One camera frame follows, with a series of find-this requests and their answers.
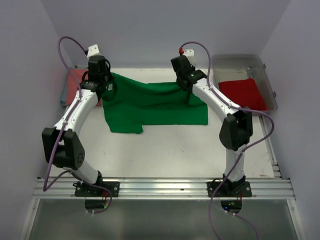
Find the green polo shirt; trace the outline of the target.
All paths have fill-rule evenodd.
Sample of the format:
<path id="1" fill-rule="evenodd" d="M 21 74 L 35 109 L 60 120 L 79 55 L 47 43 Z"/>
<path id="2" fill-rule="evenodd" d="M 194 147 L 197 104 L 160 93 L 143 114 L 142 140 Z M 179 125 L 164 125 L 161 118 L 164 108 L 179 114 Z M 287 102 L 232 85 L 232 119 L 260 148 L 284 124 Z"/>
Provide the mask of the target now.
<path id="1" fill-rule="evenodd" d="M 113 133 L 141 134 L 144 126 L 209 123 L 207 105 L 175 82 L 142 83 L 117 73 L 113 78 L 101 98 Z"/>

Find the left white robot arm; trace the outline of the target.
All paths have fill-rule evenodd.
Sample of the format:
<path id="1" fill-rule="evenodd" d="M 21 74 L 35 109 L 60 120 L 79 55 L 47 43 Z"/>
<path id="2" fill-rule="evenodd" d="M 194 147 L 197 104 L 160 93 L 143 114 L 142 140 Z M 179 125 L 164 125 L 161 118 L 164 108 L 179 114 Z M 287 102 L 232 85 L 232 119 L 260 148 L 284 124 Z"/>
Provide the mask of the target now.
<path id="1" fill-rule="evenodd" d="M 103 193 L 101 173 L 87 161 L 85 149 L 79 139 L 80 131 L 91 110 L 101 100 L 105 92 L 114 97 L 117 92 L 110 62 L 102 55 L 88 59 L 88 70 L 83 74 L 80 89 L 63 117 L 52 128 L 44 128 L 41 134 L 46 162 L 48 163 L 44 190 L 48 183 L 52 166 L 72 173 L 86 183 L 86 190 L 92 196 Z"/>

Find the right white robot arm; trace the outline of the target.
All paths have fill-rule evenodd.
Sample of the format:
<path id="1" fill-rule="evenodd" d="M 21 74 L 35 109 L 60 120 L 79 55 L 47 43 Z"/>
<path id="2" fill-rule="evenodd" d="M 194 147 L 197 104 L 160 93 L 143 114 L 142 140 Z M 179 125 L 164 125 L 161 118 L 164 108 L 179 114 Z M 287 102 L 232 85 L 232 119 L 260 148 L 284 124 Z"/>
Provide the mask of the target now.
<path id="1" fill-rule="evenodd" d="M 226 149 L 222 189 L 227 196 L 235 196 L 246 181 L 244 149 L 253 135 L 252 114 L 239 110 L 240 106 L 228 100 L 211 84 L 209 75 L 192 66 L 187 56 L 180 55 L 170 62 L 177 85 L 206 103 L 222 123 L 218 136 Z"/>

